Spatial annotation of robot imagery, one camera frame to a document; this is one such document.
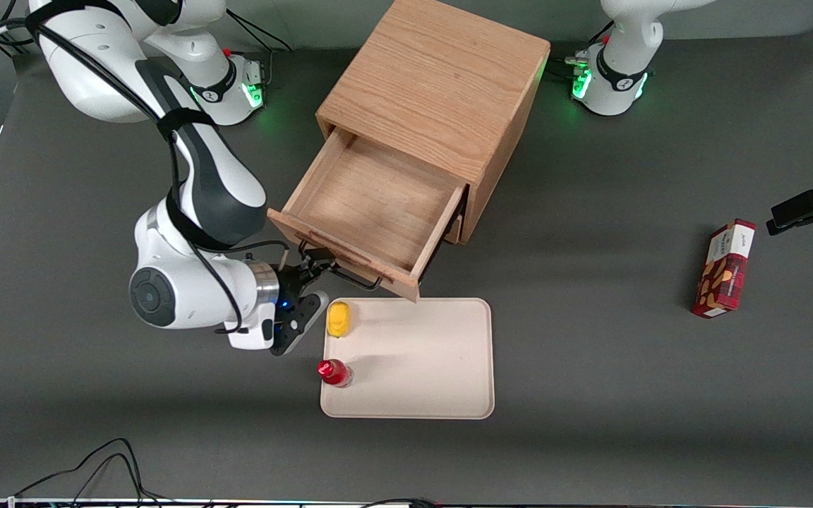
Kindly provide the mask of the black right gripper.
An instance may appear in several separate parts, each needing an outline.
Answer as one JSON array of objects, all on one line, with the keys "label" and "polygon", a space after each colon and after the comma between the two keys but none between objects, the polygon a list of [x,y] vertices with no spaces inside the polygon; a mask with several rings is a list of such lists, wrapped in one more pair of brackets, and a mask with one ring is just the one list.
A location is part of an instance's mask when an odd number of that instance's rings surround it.
[{"label": "black right gripper", "polygon": [[299,265],[280,263],[275,267],[279,283],[277,312],[293,312],[299,306],[306,287],[326,272],[335,272],[337,259],[329,248],[298,246]]}]

